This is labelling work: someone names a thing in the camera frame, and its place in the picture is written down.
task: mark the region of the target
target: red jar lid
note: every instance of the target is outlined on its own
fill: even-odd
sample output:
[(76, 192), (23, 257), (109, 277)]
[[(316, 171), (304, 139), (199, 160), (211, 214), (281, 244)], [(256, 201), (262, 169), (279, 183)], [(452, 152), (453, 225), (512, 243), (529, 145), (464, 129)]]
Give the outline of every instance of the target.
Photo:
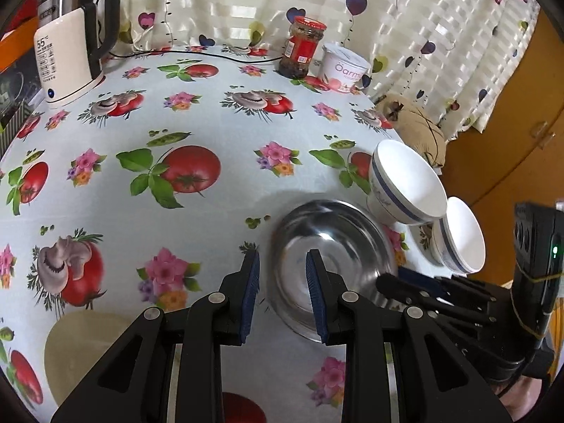
[(298, 22), (298, 24), (305, 25), (306, 27), (311, 27), (312, 29), (326, 30), (327, 28), (327, 25), (322, 24), (318, 20), (309, 19), (309, 17), (305, 16), (294, 17), (294, 22)]

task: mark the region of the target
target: cabinet door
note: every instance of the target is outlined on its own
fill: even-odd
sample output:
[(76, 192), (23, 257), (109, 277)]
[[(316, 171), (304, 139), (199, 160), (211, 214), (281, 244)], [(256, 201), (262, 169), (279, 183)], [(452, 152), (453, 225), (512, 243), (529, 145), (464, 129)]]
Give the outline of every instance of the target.
[(564, 198), (564, 112), (531, 154), (472, 207), (486, 240), (486, 265), (475, 278), (495, 284), (513, 279), (515, 203), (554, 206), (559, 198)]
[(564, 43), (544, 13), (521, 63), (501, 92), (483, 134), (475, 129), (447, 145), (441, 181), (449, 196), (476, 203), (535, 148), (564, 104)]

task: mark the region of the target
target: screw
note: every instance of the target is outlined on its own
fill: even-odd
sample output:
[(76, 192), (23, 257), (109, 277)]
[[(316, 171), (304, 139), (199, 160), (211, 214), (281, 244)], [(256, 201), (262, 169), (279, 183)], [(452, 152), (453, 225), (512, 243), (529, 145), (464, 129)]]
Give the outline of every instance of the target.
[(156, 320), (161, 315), (161, 311), (157, 307), (151, 307), (145, 310), (143, 316), (148, 320)]
[(358, 300), (358, 294), (354, 291), (346, 291), (341, 295), (341, 297), (345, 302), (356, 302)]
[(419, 319), (423, 316), (423, 310), (419, 307), (410, 307), (407, 309), (407, 315), (411, 318)]
[(208, 301), (212, 304), (221, 304), (225, 300), (225, 294), (223, 293), (211, 293), (208, 297)]

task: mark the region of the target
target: black kettle handle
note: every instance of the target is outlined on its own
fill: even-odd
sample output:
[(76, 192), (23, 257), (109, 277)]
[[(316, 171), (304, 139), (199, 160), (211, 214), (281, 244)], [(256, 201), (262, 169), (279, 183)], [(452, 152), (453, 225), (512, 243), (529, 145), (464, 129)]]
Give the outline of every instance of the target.
[(79, 0), (84, 10), (86, 48), (88, 50), (88, 63), (92, 78), (100, 73), (99, 60), (107, 54), (117, 42), (119, 35), (119, 4), (120, 0), (104, 0), (104, 41), (98, 47), (98, 19), (97, 8), (93, 0)]

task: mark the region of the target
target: table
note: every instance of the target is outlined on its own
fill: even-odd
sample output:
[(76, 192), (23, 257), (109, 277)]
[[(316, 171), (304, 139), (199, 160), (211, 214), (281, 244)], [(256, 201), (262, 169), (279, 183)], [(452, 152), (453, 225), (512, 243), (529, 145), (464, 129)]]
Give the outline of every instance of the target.
[[(217, 290), (251, 248), (266, 278), (274, 224), (312, 198), (366, 208), (363, 168), (354, 177), (345, 165), (400, 139), (366, 119), (362, 93), (248, 63), (266, 51), (188, 50), (110, 60), (84, 97), (41, 104), (1, 162), (0, 364), (40, 422), (57, 408), (43, 357), (57, 319), (184, 308)], [(419, 228), (396, 230), (408, 267), (450, 275), (419, 248)], [(247, 344), (222, 356), (224, 391), (255, 401), (270, 423), (340, 421), (344, 347), (295, 335), (264, 293)]]

